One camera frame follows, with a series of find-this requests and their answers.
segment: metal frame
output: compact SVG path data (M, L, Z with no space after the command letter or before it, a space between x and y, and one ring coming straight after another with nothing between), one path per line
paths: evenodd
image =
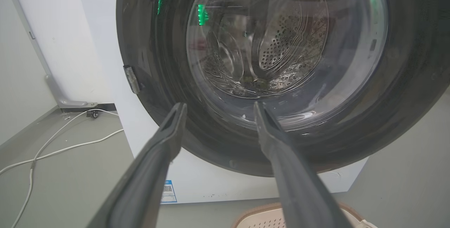
M59 108L94 108L98 105L98 103L88 103L80 100L69 100L66 95L63 93L61 88L58 86L58 83L55 81L50 68L47 64L47 61L45 61L45 57L42 54L42 51L39 48L39 45L36 41L36 37L33 34L33 31L28 23L27 17L25 16L24 10L22 9L19 0L13 0L13 4L16 8L16 11L19 15L19 18L22 22L22 25L24 25L25 31L28 33L28 37L30 39L31 44L33 45L34 51L37 54L37 57L39 58L40 64L44 68L45 71L45 81L47 82L47 85L52 92L53 97L56 100L56 103L58 104Z

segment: washing machine door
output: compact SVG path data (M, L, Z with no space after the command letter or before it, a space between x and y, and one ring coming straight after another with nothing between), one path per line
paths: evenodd
M188 105L183 147L272 176L266 103L317 171L391 143L450 82L448 0L117 0L130 86L160 124Z

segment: cable on floor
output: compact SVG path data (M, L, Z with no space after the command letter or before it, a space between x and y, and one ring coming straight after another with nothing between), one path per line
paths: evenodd
M16 225L17 225L17 223L19 222L20 217L22 216L22 213L24 213L25 207L27 206L27 203L28 203L28 201L29 201L29 199L30 199L30 195L31 195L31 192L32 192L32 189L33 189L33 172L34 172L34 168L35 168L35 166L36 166L36 161L38 161L39 159L44 159L44 158L47 158L47 157L50 157L50 156L53 156L53 155L62 153L62 152L64 152L64 151L67 151L67 150L70 150L70 149L77 148L77 147L79 147L79 146L85 146L85 145L89 145L89 144L101 142L101 141L103 141L103 140L105 140L105 139L107 139L107 138L109 138L109 137L111 137L111 136L113 136L113 135L115 135L115 134L117 134L117 133L123 131L123 129L120 129L120 130L118 130L118 131L116 131L116 132L113 132L113 133L107 135L106 137L104 137L104 138L102 138L102 139L95 140L95 141L91 141L91 142L87 142L87 143L82 143L82 144L78 144L78 145L74 145L74 146L70 146L70 147L68 147L68 148L64 148L64 149L61 149L61 150L59 150L59 151L54 151L54 152L49 153L49 154L47 154L47 155L38 157L39 154L47 147L47 145L50 143L50 141L51 141L51 140L52 140L52 139L53 139L53 138L54 138L54 137L55 137L62 129L64 129L64 127L66 127L70 122L74 121L77 117L79 117L79 116L81 116L81 115L84 115L84 114L87 113L88 111L103 111L103 112L106 112L106 113L108 113L108 114L112 114L112 115L115 115L115 116L119 116L119 115L116 114L116 113L112 113L112 112L105 111L105 110L101 110L101 109L91 109L91 110L84 111L84 112L80 113L79 115L75 116L73 119L71 119L69 122L67 122L63 127L61 127L55 134L53 134L53 136L51 136L50 139L48 139L47 142L45 142L45 144L39 149L39 151L37 152L37 154L34 156L33 159L29 159L29 160L27 160L27 161L18 162L18 163L16 163L16 164L9 165L9 166L5 167L4 169L0 170L0 175L1 175L2 173L6 172L7 170L9 170L9 169L11 169L11 168L13 168L13 167L16 167L16 166L18 166L18 165L25 164L25 163L28 163L28 162L32 162L31 169L30 169L30 186L29 186L29 188L28 188L27 198L25 198L24 205L22 205L22 208L20 209L20 212L19 212L19 214L17 215L16 221L14 221L13 226L12 226L11 228L15 228L15 227L16 227Z

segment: blue and white sticker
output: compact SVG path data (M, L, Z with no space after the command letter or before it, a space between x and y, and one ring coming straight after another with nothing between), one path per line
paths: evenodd
M175 191L173 190L172 181L168 180L164 184L162 190L161 203L173 203L176 202Z

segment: beige basket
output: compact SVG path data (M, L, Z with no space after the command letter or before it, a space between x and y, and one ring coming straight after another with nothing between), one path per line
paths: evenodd
M339 204L354 228L377 228L354 209ZM267 204L244 212L231 228L286 228L281 203Z

